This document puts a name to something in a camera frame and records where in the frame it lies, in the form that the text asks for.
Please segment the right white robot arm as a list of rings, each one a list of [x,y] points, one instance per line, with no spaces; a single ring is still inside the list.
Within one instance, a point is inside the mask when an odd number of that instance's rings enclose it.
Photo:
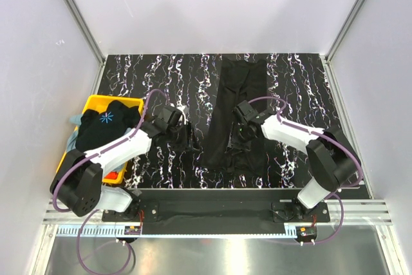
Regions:
[[[276,140],[304,153],[312,173],[311,180],[291,202],[274,204],[275,222],[307,221],[318,205],[342,188],[353,176],[362,180],[361,162],[341,128],[314,128],[289,121],[277,112],[258,112],[251,102],[234,108],[239,125],[236,137],[241,144],[257,138]]]

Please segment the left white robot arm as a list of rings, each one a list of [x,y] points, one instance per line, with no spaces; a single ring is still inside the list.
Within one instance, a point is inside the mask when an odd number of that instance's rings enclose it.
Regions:
[[[114,168],[149,152],[153,144],[166,143],[174,151],[196,149],[187,106],[165,106],[150,120],[142,120],[124,136],[96,149],[66,153],[50,186],[56,211],[71,211],[78,217],[96,210],[116,212],[126,221],[139,212],[138,194],[110,187],[103,179]]]

